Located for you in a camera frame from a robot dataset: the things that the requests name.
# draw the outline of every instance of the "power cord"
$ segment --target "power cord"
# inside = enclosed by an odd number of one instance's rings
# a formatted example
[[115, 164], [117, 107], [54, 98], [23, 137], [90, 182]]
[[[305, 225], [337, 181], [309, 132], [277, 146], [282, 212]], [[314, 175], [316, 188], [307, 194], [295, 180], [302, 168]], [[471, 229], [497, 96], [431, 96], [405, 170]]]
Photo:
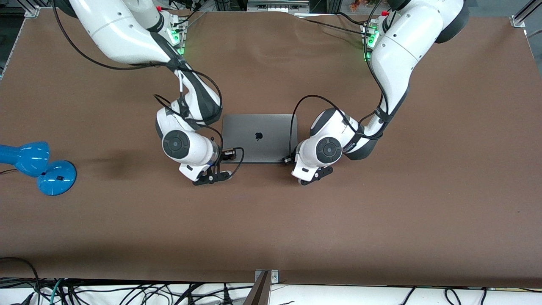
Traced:
[[34, 290], [37, 291], [37, 304], [41, 304], [41, 299], [40, 299], [40, 279], [39, 279], [39, 277], [37, 275], [36, 268], [34, 268], [34, 266], [29, 261], [27, 261], [26, 259], [19, 258], [19, 257], [0, 257], [0, 261], [2, 261], [2, 260], [16, 260], [18, 262], [26, 264], [28, 267], [30, 267], [32, 269], [32, 273], [34, 274], [34, 278], [36, 279], [36, 287], [34, 287]]
[[241, 164], [243, 164], [243, 160], [244, 160], [244, 148], [242, 147], [234, 147], [232, 148], [233, 150], [237, 150], [237, 149], [240, 149], [242, 152], [243, 152], [243, 155], [241, 155], [241, 159], [239, 160], [239, 164], [237, 165], [237, 167], [234, 169], [233, 172], [231, 172], [231, 175], [230, 175], [230, 178], [228, 179], [231, 179], [231, 177], [233, 177], [235, 175], [235, 173], [239, 170], [239, 167], [241, 167]]
[[121, 71], [138, 70], [138, 69], [143, 69], [143, 68], [157, 67], [157, 66], [163, 66], [164, 65], [163, 63], [148, 63], [148, 64], [143, 64], [143, 65], [136, 65], [134, 67], [114, 67], [114, 66], [106, 65], [105, 63], [101, 63], [99, 61], [96, 61], [96, 60], [90, 58], [87, 54], [83, 53], [83, 51], [79, 50], [79, 48], [73, 43], [72, 39], [70, 39], [70, 37], [68, 36], [66, 31], [64, 30], [64, 26], [62, 26], [62, 23], [60, 22], [59, 13], [56, 10], [55, 0], [53, 0], [52, 6], [53, 6], [53, 13], [55, 15], [56, 23], [59, 25], [59, 28], [62, 31], [62, 34], [64, 35], [64, 37], [66, 38], [68, 43], [72, 46], [72, 48], [74, 48], [74, 50], [77, 51], [77, 53], [79, 53], [81, 56], [83, 56], [85, 59], [89, 60], [90, 62], [95, 63], [96, 65], [104, 67], [104, 68], [108, 68], [108, 69], [112, 69], [112, 70], [121, 70]]
[[8, 170], [0, 171], [0, 175], [7, 175], [7, 174], [14, 173], [16, 171], [18, 171], [18, 169], [12, 168], [12, 169], [8, 169]]
[[228, 286], [224, 283], [224, 302], [223, 305], [233, 305], [233, 301], [230, 297], [230, 292], [228, 292]]
[[304, 20], [305, 20], [305, 21], [308, 21], [308, 22], [316, 23], [316, 24], [321, 24], [321, 25], [326, 26], [326, 27], [335, 28], [335, 29], [339, 29], [339, 30], [343, 30], [343, 31], [347, 31], [347, 32], [351, 32], [351, 33], [355, 33], [355, 34], [358, 34], [358, 35], [365, 36], [365, 34], [363, 34], [363, 33], [360, 32], [360, 31], [354, 31], [354, 30], [351, 30], [351, 29], [345, 29], [345, 28], [342, 28], [342, 27], [337, 27], [337, 26], [333, 26], [333, 25], [331, 25], [331, 24], [327, 24], [327, 23], [324, 23], [324, 22], [316, 21], [316, 20], [309, 20], [309, 19], [306, 19], [306, 18], [304, 18]]
[[342, 17], [345, 17], [346, 19], [348, 19], [348, 21], [352, 22], [353, 24], [357, 24], [359, 26], [362, 26], [363, 24], [365, 24], [365, 22], [367, 22], [368, 20], [365, 20], [365, 21], [356, 21], [354, 19], [352, 19], [349, 15], [343, 13], [343, 12], [337, 12], [335, 13], [335, 15], [341, 15]]
[[408, 299], [410, 298], [410, 296], [412, 295], [412, 293], [414, 292], [414, 290], [416, 289], [416, 286], [412, 287], [412, 289], [410, 289], [410, 291], [408, 292], [408, 294], [406, 295], [405, 299], [403, 300], [403, 302], [399, 305], [407, 305], [407, 302], [408, 302]]
[[215, 296], [216, 294], [225, 292], [226, 290], [232, 291], [232, 290], [250, 289], [250, 288], [252, 288], [252, 286], [233, 287], [233, 288], [226, 288], [226, 289], [214, 291], [214, 292], [211, 292], [211, 293], [208, 293], [208, 294], [206, 294], [206, 295], [203, 295], [203, 296], [199, 297], [198, 299], [195, 300], [195, 302], [198, 302], [199, 300], [201, 300], [201, 299], [203, 299], [203, 298], [206, 298], [206, 297], [212, 297], [212, 296]]
[[529, 291], [530, 293], [542, 293], [542, 290], [533, 290], [533, 289], [527, 289], [527, 288], [518, 288], [518, 289]]
[[[482, 295], [482, 299], [480, 300], [480, 305], [483, 305], [484, 301], [486, 300], [486, 295], [487, 295], [487, 288], [486, 287], [482, 287], [482, 290], [483, 290], [483, 295]], [[452, 294], [454, 294], [455, 296], [455, 299], [457, 300], [457, 304], [455, 303], [452, 303], [452, 301], [450, 300], [450, 298], [448, 297], [448, 292], [451, 291]], [[450, 305], [462, 305], [461, 304], [461, 300], [459, 299], [459, 296], [457, 295], [457, 293], [455, 292], [455, 290], [453, 288], [446, 288], [444, 290], [444, 297], [446, 298], [446, 301], [448, 301], [448, 303]]]
[[53, 292], [51, 292], [51, 300], [49, 300], [49, 305], [53, 305], [53, 304], [54, 304], [56, 290], [59, 288], [60, 282], [62, 282], [62, 279], [59, 279], [59, 280], [56, 282], [55, 286], [53, 287]]

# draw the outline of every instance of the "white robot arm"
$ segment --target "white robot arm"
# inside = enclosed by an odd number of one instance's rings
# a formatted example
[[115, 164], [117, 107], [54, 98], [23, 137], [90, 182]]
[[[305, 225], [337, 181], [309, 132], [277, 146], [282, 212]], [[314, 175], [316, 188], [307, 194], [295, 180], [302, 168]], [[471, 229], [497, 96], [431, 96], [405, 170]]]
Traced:
[[[179, 78], [180, 97], [157, 112], [156, 130], [166, 155], [181, 163], [181, 173], [198, 181], [217, 162], [220, 148], [195, 131], [220, 118], [222, 102], [181, 55], [179, 25], [185, 21], [159, 10], [152, 0], [54, 0], [53, 4], [77, 17], [108, 58], [130, 65], [163, 63]], [[188, 94], [183, 94], [184, 87]]]
[[468, 8], [463, 0], [389, 0], [392, 13], [368, 21], [369, 65], [382, 90], [380, 104], [364, 126], [349, 116], [349, 124], [335, 108], [314, 121], [310, 138], [295, 150], [292, 175], [302, 185], [322, 178], [320, 171], [342, 154], [351, 160], [369, 156], [409, 90], [412, 70], [434, 42], [446, 42], [466, 25]]

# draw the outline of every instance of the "table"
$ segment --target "table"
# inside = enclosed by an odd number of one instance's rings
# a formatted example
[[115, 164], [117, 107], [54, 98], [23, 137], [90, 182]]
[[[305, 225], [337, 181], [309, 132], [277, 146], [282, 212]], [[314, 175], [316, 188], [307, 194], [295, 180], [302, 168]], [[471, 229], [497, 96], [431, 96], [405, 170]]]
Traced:
[[[77, 20], [62, 20], [111, 63]], [[291, 113], [320, 94], [361, 118], [379, 100], [353, 33], [279, 12], [213, 12], [188, 37], [185, 56], [220, 86], [223, 114]], [[53, 198], [19, 173], [0, 177], [0, 255], [30, 260], [41, 277], [248, 282], [278, 269], [288, 283], [542, 284], [542, 82], [506, 18], [471, 18], [433, 46], [372, 155], [342, 158], [307, 187], [265, 164], [194, 187], [154, 130], [152, 94], [175, 98], [176, 77], [86, 61], [50, 10], [26, 20], [4, 76], [0, 143], [47, 141], [78, 169]], [[327, 107], [298, 109], [300, 139]], [[24, 268], [0, 276], [30, 276]]]

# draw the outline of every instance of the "black cable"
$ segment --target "black cable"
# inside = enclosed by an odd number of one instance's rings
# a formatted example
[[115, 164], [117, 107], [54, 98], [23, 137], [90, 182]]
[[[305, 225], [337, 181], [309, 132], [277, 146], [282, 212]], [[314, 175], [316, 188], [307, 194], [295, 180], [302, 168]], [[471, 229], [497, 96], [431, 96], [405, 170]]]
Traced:
[[215, 83], [215, 81], [212, 78], [210, 78], [209, 76], [207, 76], [206, 74], [204, 74], [204, 73], [202, 73], [200, 71], [196, 71], [196, 70], [193, 70], [193, 69], [187, 69], [187, 68], [179, 68], [179, 70], [183, 71], [183, 72], [190, 72], [190, 73], [200, 75], [200, 76], [206, 78], [207, 80], [209, 80], [211, 82], [211, 84], [215, 87], [216, 93], [218, 94], [218, 109], [217, 109], [217, 111], [215, 113], [213, 113], [209, 118], [204, 118], [204, 119], [201, 119], [201, 120], [194, 119], [193, 121], [194, 122], [205, 122], [205, 121], [208, 121], [208, 120], [215, 119], [220, 114], [220, 111], [222, 109], [222, 104], [223, 104], [223, 102], [222, 102], [222, 91], [220, 91], [220, 88], [218, 87], [218, 85]]
[[414, 289], [416, 289], [416, 286], [414, 286], [414, 287], [412, 287], [412, 289], [410, 289], [410, 291], [406, 295], [406, 298], [404, 299], [404, 301], [399, 305], [406, 305], [406, 303], [408, 302], [408, 299], [410, 298], [410, 295], [412, 295], [412, 293], [414, 292]]
[[215, 292], [212, 292], [212, 293], [208, 293], [208, 294], [206, 294], [206, 295], [203, 295], [203, 296], [199, 297], [198, 299], [196, 299], [196, 300], [194, 301], [194, 303], [195, 303], [195, 302], [198, 302], [199, 300], [203, 299], [204, 297], [215, 296], [216, 294], [223, 293], [223, 292], [226, 291], [226, 290], [232, 291], [232, 290], [249, 289], [249, 288], [252, 288], [252, 286], [233, 287], [233, 288], [227, 288], [227, 289], [218, 290], [218, 291], [215, 291]]
[[483, 305], [484, 301], [486, 300], [486, 295], [487, 295], [486, 287], [482, 287], [482, 289], [483, 289], [483, 295], [482, 295], [482, 300], [480, 301], [480, 305]]
[[357, 132], [357, 130], [350, 124], [350, 120], [346, 118], [346, 116], [344, 115], [344, 113], [341, 111], [341, 109], [339, 109], [339, 107], [335, 106], [335, 104], [333, 102], [331, 102], [330, 100], [328, 100], [327, 98], [323, 97], [323, 96], [319, 96], [319, 95], [316, 95], [316, 94], [310, 94], [310, 95], [307, 95], [307, 96], [304, 96], [303, 98], [301, 98], [299, 100], [299, 102], [297, 103], [297, 105], [295, 106], [294, 108], [294, 112], [292, 113], [292, 119], [290, 120], [290, 137], [289, 137], [289, 140], [288, 140], [288, 152], [290, 153], [290, 158], [292, 160], [293, 159], [293, 154], [292, 154], [292, 129], [293, 129], [293, 126], [294, 126], [294, 116], [295, 116], [295, 112], [298, 110], [298, 107], [299, 105], [301, 104], [302, 101], [304, 101], [305, 99], [307, 98], [311, 98], [311, 97], [314, 97], [314, 98], [319, 98], [319, 99], [323, 99], [324, 101], [328, 102], [331, 106], [333, 106], [333, 108], [335, 108], [335, 110], [337, 110], [340, 115], [343, 117], [343, 120], [346, 122], [346, 124], [350, 127], [350, 129], [352, 129], [352, 131], [354, 133]]
[[196, 283], [194, 285], [190, 284], [188, 289], [185, 292], [183, 292], [183, 294], [177, 299], [177, 301], [173, 305], [179, 305], [190, 293], [192, 293], [192, 291], [196, 290], [202, 285], [203, 283]]
[[357, 24], [359, 26], [362, 26], [365, 22], [367, 22], [367, 20], [365, 20], [365, 21], [356, 21], [356, 20], [350, 18], [349, 15], [347, 15], [347, 14], [341, 12], [341, 11], [335, 13], [335, 15], [341, 15], [342, 17], [345, 17], [346, 19], [348, 19], [348, 21], [352, 22], [353, 24]]
[[396, 11], [393, 12], [393, 16], [392, 16], [391, 21], [390, 21], [390, 27], [393, 25], [393, 21], [395, 20], [395, 15], [397, 15]]
[[[454, 294], [455, 299], [457, 300], [457, 304], [452, 303], [451, 300], [448, 298], [448, 291], [451, 291]], [[446, 298], [446, 301], [450, 303], [450, 305], [462, 305], [461, 300], [459, 300], [459, 297], [457, 296], [457, 293], [455, 293], [455, 290], [453, 290], [452, 288], [446, 288], [444, 290], [444, 297]]]
[[234, 149], [234, 150], [240, 149], [243, 152], [243, 155], [241, 156], [241, 159], [239, 160], [239, 164], [237, 165], [235, 170], [231, 173], [229, 179], [231, 179], [231, 177], [233, 177], [235, 175], [235, 173], [239, 170], [239, 167], [241, 167], [241, 164], [243, 163], [243, 159], [244, 159], [244, 148], [242, 148], [242, 147], [234, 147], [232, 149]]
[[330, 28], [335, 28], [335, 29], [339, 29], [339, 30], [343, 30], [343, 31], [347, 31], [347, 32], [351, 32], [351, 33], [363, 35], [363, 36], [365, 35], [365, 34], [363, 34], [363, 33], [360, 32], [360, 31], [354, 31], [354, 30], [351, 30], [351, 29], [345, 29], [345, 28], [342, 28], [342, 27], [333, 26], [333, 25], [331, 25], [331, 24], [327, 24], [327, 23], [324, 23], [324, 22], [316, 21], [316, 20], [309, 20], [309, 19], [306, 19], [306, 18], [304, 18], [304, 20], [306, 20], [306, 21], [308, 21], [308, 22], [312, 22], [312, 23], [321, 24], [321, 25], [323, 25], [323, 26], [327, 26], [327, 27], [330, 27]]
[[[367, 19], [367, 25], [365, 26], [365, 32], [366, 33], [367, 33], [367, 28], [369, 27], [369, 22], [371, 22], [371, 18], [372, 18], [373, 14], [375, 13], [377, 7], [380, 5], [381, 2], [382, 2], [382, 0], [379, 0], [378, 3], [375, 4], [375, 7], [371, 10], [371, 13], [369, 14], [369, 18]], [[380, 83], [378, 78], [376, 77], [375, 72], [373, 71], [373, 69], [372, 69], [372, 67], [371, 67], [371, 65], [369, 63], [369, 52], [367, 51], [367, 39], [364, 39], [364, 41], [363, 41], [363, 53], [365, 54], [365, 62], [367, 63], [367, 67], [369, 68], [369, 72], [371, 72], [371, 75], [375, 79], [378, 87], [380, 88], [380, 91], [382, 92], [382, 96], [384, 97], [384, 104], [386, 105], [385, 113], [389, 114], [390, 108], [388, 106], [388, 95], [384, 91], [384, 87], [382, 86], [382, 84]]]
[[215, 128], [213, 128], [211, 126], [207, 126], [207, 125], [203, 125], [203, 124], [198, 124], [198, 126], [214, 131], [218, 135], [218, 137], [220, 138], [220, 146], [218, 147], [218, 157], [216, 159], [215, 164], [212, 165], [212, 167], [216, 167], [216, 169], [217, 169], [216, 174], [220, 173], [220, 163], [221, 163], [221, 158], [222, 158], [222, 149], [224, 147], [224, 138], [222, 137], [222, 134], [218, 130], [216, 130]]
[[171, 305], [170, 299], [169, 299], [166, 295], [163, 295], [163, 294], [159, 293], [159, 291], [161, 291], [162, 289], [164, 289], [166, 286], [167, 286], [167, 284], [164, 284], [162, 287], [156, 288], [155, 291], [153, 291], [153, 292], [151, 292], [151, 293], [149, 293], [149, 294], [145, 293], [145, 296], [143, 297], [143, 301], [142, 301], [141, 305], [147, 304], [147, 300], [149, 300], [150, 298], [152, 298], [153, 295], [159, 295], [159, 296], [165, 297], [165, 298], [167, 299], [167, 305]]
[[34, 274], [34, 277], [36, 279], [36, 287], [34, 288], [34, 290], [36, 290], [38, 293], [37, 293], [37, 304], [41, 304], [40, 303], [40, 279], [37, 275], [37, 271], [36, 271], [36, 268], [34, 268], [34, 266], [29, 262], [27, 261], [26, 259], [23, 259], [23, 258], [19, 258], [19, 257], [0, 257], [0, 260], [16, 260], [18, 262], [22, 262], [22, 263], [25, 263], [26, 265], [28, 265], [28, 267], [30, 267], [32, 269], [32, 273]]
[[518, 288], [518, 289], [529, 291], [529, 292], [532, 292], [532, 293], [542, 293], [542, 291], [540, 291], [540, 290], [532, 290], [532, 289], [527, 289], [527, 288]]
[[179, 23], [176, 23], [175, 25], [178, 26], [178, 25], [180, 25], [180, 24], [183, 24], [183, 23], [187, 22], [188, 19], [190, 19], [190, 17], [192, 17], [197, 11], [198, 11], [198, 10], [195, 9], [192, 13], [190, 13], [190, 15], [188, 15], [188, 17], [187, 17], [185, 20], [183, 20], [183, 21], [181, 21], [181, 22], [179, 22]]
[[90, 58], [89, 56], [87, 56], [87, 54], [85, 54], [81, 50], [79, 50], [79, 48], [73, 43], [72, 39], [70, 39], [70, 37], [68, 36], [68, 33], [66, 33], [66, 31], [64, 30], [64, 27], [62, 26], [62, 23], [60, 22], [59, 13], [56, 10], [55, 0], [53, 0], [52, 4], [53, 4], [52, 5], [53, 6], [53, 13], [55, 15], [56, 23], [59, 25], [59, 28], [62, 31], [64, 37], [69, 42], [69, 44], [72, 46], [72, 48], [74, 48], [77, 51], [77, 53], [79, 53], [81, 56], [83, 56], [85, 59], [89, 60], [90, 62], [95, 63], [96, 65], [104, 67], [104, 68], [108, 68], [108, 69], [112, 69], [112, 70], [123, 70], [123, 71], [124, 70], [138, 70], [138, 69], [143, 69], [143, 68], [148, 68], [148, 67], [156, 67], [156, 66], [163, 66], [164, 65], [163, 63], [148, 63], [148, 64], [144, 64], [144, 65], [137, 65], [137, 66], [134, 66], [134, 67], [114, 67], [114, 66], [106, 65], [105, 63], [101, 63], [99, 61], [96, 61], [96, 60]]
[[[480, 305], [483, 305], [483, 303], [485, 302], [486, 300], [486, 295], [487, 295], [487, 288], [486, 287], [482, 287], [482, 290], [483, 290], [483, 295], [482, 295], [482, 299], [480, 300]], [[452, 301], [450, 300], [450, 298], [448, 297], [448, 292], [451, 291], [454, 296], [455, 296], [455, 299], [457, 300], [457, 304], [454, 304], [452, 303]], [[444, 297], [446, 298], [446, 301], [448, 301], [448, 303], [450, 303], [450, 305], [462, 305], [461, 304], [461, 300], [459, 299], [459, 296], [457, 295], [457, 293], [455, 292], [454, 289], [452, 288], [446, 288], [444, 290]]]
[[139, 295], [142, 291], [144, 291], [144, 290], [143, 290], [143, 285], [139, 285], [139, 286], [137, 286], [137, 287], [135, 287], [135, 288], [132, 288], [132, 291], [130, 291], [127, 295], [125, 295], [125, 296], [122, 298], [122, 300], [120, 300], [119, 305], [122, 305], [122, 303], [124, 303], [124, 301], [125, 301], [132, 293], [134, 293], [137, 289], [142, 289], [142, 290], [141, 290], [138, 294], [136, 294], [135, 296]]
[[8, 170], [0, 171], [0, 175], [11, 174], [11, 173], [14, 173], [16, 171], [18, 171], [18, 169], [12, 168], [12, 169], [8, 169]]

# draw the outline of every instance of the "laptop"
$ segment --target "laptop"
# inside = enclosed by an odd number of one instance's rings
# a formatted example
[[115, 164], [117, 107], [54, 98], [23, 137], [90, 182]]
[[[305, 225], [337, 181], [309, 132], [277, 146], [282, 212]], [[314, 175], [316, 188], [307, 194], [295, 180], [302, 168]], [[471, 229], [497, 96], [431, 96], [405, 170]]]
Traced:
[[[222, 122], [224, 148], [242, 147], [243, 163], [282, 163], [288, 156], [288, 139], [292, 115], [225, 115]], [[298, 121], [294, 116], [292, 150], [298, 144]], [[235, 160], [239, 163], [241, 151]]]

